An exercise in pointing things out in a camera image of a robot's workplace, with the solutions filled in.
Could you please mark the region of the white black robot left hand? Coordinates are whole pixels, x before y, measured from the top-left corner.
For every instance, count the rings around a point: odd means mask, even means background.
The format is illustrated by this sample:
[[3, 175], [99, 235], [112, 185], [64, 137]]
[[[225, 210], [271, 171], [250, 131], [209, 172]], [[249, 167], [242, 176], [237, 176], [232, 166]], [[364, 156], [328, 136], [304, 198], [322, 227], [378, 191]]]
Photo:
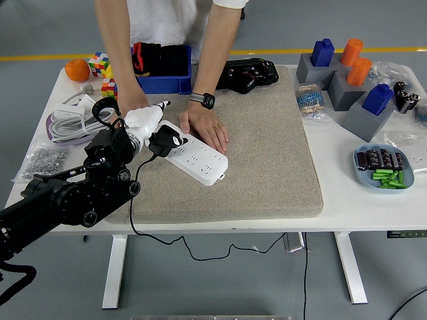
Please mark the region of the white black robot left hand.
[[169, 104], [169, 101], [162, 101], [127, 113], [125, 117], [126, 131], [136, 153], [142, 150], [146, 141], [156, 147], [172, 149], [188, 142], [188, 139], [180, 137], [176, 130], [168, 126], [161, 129], [159, 126], [163, 117], [163, 110]]

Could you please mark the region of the person's right hand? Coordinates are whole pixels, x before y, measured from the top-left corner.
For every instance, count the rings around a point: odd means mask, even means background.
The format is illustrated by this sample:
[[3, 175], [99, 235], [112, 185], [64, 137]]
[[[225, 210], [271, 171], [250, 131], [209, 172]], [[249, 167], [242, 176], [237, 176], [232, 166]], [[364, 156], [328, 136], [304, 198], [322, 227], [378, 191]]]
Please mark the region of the person's right hand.
[[143, 91], [121, 92], [118, 94], [118, 105], [122, 117], [125, 117], [130, 111], [149, 107], [149, 101]]

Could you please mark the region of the person's left hand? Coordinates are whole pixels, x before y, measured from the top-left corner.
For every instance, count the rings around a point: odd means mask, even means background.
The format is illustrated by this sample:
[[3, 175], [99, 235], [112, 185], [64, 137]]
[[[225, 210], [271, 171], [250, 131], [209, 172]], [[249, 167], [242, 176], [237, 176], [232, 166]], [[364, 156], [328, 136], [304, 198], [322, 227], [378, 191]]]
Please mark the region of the person's left hand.
[[179, 114], [179, 124], [183, 133], [187, 134], [190, 129], [194, 129], [204, 143], [226, 154], [230, 140], [228, 130], [214, 111], [190, 101]]

